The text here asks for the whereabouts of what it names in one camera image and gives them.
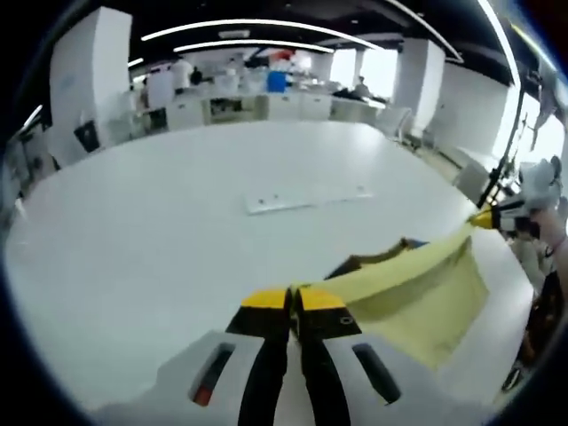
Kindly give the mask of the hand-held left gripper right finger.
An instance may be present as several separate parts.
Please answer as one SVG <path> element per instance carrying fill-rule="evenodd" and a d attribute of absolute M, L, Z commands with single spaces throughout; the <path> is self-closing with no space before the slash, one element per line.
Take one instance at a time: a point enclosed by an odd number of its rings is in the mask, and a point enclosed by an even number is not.
<path fill-rule="evenodd" d="M 444 424 L 445 397 L 430 370 L 362 332 L 341 298 L 299 288 L 294 310 L 316 424 Z"/>

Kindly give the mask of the person's right hand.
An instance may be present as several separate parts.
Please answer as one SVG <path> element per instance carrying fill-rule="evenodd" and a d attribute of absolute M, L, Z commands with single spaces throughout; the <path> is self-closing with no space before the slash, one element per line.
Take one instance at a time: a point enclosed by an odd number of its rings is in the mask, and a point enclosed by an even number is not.
<path fill-rule="evenodd" d="M 561 209 L 535 210 L 530 219 L 540 228 L 540 239 L 550 248 L 557 247 L 566 238 L 567 214 Z"/>

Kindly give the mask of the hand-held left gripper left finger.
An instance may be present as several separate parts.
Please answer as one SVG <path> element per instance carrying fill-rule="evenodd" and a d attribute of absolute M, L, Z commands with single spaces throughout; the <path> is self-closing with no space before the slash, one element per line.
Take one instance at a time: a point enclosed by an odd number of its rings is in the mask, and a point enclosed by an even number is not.
<path fill-rule="evenodd" d="M 160 425 L 272 425 L 288 366 L 291 295 L 247 297 L 223 331 L 209 331 L 160 367 Z"/>

